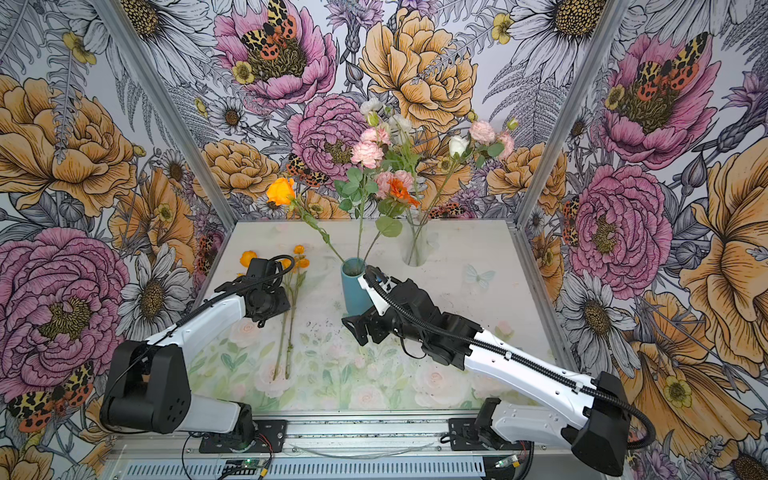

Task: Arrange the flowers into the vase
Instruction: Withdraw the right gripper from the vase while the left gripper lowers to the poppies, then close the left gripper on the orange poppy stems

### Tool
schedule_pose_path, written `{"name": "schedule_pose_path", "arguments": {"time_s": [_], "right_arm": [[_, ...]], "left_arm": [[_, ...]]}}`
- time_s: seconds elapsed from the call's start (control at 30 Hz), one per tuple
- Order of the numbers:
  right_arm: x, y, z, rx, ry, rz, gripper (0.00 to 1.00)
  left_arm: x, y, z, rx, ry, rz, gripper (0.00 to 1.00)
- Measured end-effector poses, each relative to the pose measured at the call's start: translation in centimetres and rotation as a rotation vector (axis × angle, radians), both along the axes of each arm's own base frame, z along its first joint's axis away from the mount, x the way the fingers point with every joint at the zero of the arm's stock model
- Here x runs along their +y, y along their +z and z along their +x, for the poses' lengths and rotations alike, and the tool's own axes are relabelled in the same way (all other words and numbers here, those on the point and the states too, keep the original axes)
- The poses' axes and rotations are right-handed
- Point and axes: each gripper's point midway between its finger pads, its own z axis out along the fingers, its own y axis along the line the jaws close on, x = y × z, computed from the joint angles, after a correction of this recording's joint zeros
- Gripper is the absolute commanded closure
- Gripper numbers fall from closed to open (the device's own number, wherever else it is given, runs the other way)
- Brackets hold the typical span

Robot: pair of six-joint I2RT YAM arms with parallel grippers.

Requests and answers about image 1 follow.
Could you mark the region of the teal cylindrical vase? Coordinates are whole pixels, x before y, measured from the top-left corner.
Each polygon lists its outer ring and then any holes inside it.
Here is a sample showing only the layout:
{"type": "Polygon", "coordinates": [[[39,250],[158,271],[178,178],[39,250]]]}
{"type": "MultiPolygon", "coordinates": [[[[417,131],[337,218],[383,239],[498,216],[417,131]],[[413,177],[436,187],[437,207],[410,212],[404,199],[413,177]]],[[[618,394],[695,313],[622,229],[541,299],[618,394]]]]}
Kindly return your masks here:
{"type": "Polygon", "coordinates": [[[365,272],[365,262],[361,258],[347,259],[341,267],[341,285],[349,316],[358,316],[373,306],[369,294],[360,286],[359,280],[365,272]]]}

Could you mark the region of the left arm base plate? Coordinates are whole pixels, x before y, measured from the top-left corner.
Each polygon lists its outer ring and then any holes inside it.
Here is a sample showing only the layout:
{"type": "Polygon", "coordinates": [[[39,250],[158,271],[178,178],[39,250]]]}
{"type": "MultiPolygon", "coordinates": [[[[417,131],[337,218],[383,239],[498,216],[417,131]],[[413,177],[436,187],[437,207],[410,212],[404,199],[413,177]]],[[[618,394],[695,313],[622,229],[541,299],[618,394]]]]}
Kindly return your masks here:
{"type": "Polygon", "coordinates": [[[256,419],[252,438],[240,433],[206,433],[198,451],[201,454],[281,453],[287,426],[286,420],[256,419]]]}

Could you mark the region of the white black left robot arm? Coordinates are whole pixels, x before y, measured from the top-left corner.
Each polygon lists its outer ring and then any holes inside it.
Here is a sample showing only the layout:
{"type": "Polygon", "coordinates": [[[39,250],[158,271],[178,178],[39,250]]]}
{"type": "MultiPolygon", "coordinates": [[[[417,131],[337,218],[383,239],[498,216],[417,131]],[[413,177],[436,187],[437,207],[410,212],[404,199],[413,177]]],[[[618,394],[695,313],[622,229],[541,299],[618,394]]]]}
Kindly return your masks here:
{"type": "Polygon", "coordinates": [[[216,287],[182,319],[144,340],[115,350],[99,419],[118,434],[199,433],[249,447],[257,428],[249,405],[193,393],[189,369],[219,333],[247,320],[262,328],[291,308],[284,277],[295,268],[290,255],[250,261],[244,275],[216,287]]]}

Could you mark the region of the orange yellow ranunculus stem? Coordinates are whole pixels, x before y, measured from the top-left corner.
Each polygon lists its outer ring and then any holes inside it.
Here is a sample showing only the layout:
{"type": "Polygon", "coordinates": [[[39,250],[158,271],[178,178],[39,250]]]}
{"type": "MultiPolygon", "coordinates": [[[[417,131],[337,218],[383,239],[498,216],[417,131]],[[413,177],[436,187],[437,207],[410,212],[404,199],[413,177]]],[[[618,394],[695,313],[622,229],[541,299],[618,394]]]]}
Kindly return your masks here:
{"type": "MultiPolygon", "coordinates": [[[[288,255],[277,255],[275,257],[289,257],[291,259],[291,271],[293,270],[293,267],[294,267],[294,258],[293,257],[288,256],[288,255]]],[[[249,264],[250,260],[253,259],[253,258],[261,258],[261,257],[259,257],[253,251],[246,251],[241,256],[240,263],[246,268],[246,271],[247,271],[247,267],[248,267],[248,264],[249,264]]],[[[279,337],[279,343],[278,343],[278,348],[277,348],[277,358],[276,358],[275,367],[274,367],[274,370],[273,370],[273,377],[272,377],[273,380],[276,380],[278,378],[278,375],[279,375],[280,369],[281,369],[283,350],[284,350],[284,347],[285,347],[285,337],[286,337],[286,333],[285,333],[286,326],[285,326],[285,324],[286,324],[286,315],[287,315],[287,313],[288,312],[280,314],[282,316],[282,319],[281,319],[281,323],[280,323],[280,337],[279,337]]]]}

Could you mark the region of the clear glass vase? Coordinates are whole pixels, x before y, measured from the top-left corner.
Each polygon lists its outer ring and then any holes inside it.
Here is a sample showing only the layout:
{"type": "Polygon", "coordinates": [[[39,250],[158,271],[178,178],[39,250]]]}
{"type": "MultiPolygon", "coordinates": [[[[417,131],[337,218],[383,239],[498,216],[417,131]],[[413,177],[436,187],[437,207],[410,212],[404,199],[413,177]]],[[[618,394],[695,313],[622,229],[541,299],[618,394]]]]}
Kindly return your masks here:
{"type": "Polygon", "coordinates": [[[424,265],[430,253],[427,223],[419,218],[407,218],[403,235],[402,260],[410,267],[424,265]]]}

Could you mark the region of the pink rosebud stem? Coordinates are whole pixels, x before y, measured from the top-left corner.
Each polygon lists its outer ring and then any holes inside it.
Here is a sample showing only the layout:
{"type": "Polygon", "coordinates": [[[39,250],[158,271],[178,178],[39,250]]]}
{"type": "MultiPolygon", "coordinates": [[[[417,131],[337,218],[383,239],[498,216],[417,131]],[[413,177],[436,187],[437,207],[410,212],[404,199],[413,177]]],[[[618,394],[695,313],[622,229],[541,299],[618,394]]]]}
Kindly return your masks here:
{"type": "Polygon", "coordinates": [[[415,148],[420,155],[416,166],[420,206],[420,223],[432,219],[461,218],[468,213],[455,197],[471,180],[471,169],[449,155],[446,139],[418,139],[415,148]]]}

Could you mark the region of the pink white rose stem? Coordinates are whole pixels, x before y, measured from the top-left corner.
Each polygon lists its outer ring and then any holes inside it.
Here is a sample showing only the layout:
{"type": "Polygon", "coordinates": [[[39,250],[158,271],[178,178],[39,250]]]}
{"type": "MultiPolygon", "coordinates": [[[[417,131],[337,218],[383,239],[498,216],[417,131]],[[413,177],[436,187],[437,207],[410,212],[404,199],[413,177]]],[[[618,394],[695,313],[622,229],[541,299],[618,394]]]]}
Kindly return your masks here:
{"type": "Polygon", "coordinates": [[[395,231],[395,227],[401,228],[401,223],[395,218],[395,214],[392,213],[394,203],[387,197],[388,183],[385,182],[385,179],[379,181],[379,178],[385,171],[369,170],[361,165],[354,164],[352,162],[354,145],[351,148],[351,163],[346,173],[346,179],[337,181],[335,189],[340,196],[339,207],[359,221],[355,257],[367,261],[378,238],[381,236],[396,236],[399,231],[395,231]],[[378,212],[380,216],[376,220],[377,234],[366,250],[366,253],[363,253],[363,223],[367,218],[368,210],[371,210],[373,213],[378,212]]]}

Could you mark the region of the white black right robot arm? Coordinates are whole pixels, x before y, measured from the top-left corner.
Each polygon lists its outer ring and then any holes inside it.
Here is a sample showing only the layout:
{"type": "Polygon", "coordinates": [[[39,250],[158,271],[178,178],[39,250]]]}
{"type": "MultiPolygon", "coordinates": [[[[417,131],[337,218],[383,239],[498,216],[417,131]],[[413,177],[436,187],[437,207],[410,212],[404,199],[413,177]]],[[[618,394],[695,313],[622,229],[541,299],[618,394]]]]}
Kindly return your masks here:
{"type": "Polygon", "coordinates": [[[628,452],[655,441],[652,421],[630,404],[615,375],[591,377],[529,355],[480,324],[441,311],[412,280],[400,281],[373,268],[358,284],[372,305],[342,323],[359,345],[379,344],[390,335],[414,341],[423,357],[496,380],[550,410],[539,416],[519,414],[511,404],[488,397],[474,421],[449,439],[497,451],[565,447],[587,467],[613,477],[622,475],[628,452]]]}

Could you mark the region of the small orange blossom stem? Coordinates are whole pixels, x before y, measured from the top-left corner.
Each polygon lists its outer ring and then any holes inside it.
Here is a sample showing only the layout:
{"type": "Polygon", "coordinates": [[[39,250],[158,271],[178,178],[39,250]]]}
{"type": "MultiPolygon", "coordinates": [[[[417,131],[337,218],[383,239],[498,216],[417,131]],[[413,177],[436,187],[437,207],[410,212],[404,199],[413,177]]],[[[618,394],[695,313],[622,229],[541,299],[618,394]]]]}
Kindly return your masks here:
{"type": "Polygon", "coordinates": [[[291,283],[288,289],[289,300],[291,301],[292,308],[290,310],[290,316],[287,323],[287,346],[286,346],[286,358],[285,358],[285,379],[291,378],[292,374],[292,356],[294,351],[294,325],[295,318],[298,309],[298,297],[301,287],[306,278],[306,270],[310,266],[310,261],[306,256],[306,248],[304,245],[296,245],[294,247],[294,260],[296,263],[295,269],[291,274],[291,283]]]}

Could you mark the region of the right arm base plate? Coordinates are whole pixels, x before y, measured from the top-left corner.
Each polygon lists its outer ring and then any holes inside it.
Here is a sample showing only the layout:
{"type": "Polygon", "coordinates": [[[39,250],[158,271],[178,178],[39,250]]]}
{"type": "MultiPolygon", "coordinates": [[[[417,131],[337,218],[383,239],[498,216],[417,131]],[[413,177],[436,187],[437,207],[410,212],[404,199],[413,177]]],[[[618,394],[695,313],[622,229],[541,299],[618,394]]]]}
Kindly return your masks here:
{"type": "Polygon", "coordinates": [[[454,417],[448,419],[448,431],[439,442],[452,451],[519,451],[530,450],[534,443],[511,442],[494,433],[489,426],[478,426],[475,418],[454,417]]]}

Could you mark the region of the pink carnation flower stem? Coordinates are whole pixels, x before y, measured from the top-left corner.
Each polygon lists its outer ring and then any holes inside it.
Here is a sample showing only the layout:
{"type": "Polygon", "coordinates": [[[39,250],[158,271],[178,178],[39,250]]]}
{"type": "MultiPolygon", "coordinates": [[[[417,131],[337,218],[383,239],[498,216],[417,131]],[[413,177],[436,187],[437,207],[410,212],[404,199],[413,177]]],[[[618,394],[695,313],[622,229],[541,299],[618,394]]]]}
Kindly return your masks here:
{"type": "Polygon", "coordinates": [[[499,167],[515,151],[512,132],[508,128],[498,131],[485,120],[472,121],[466,133],[452,135],[447,141],[449,155],[471,169],[471,180],[461,192],[479,189],[481,176],[499,167]]]}

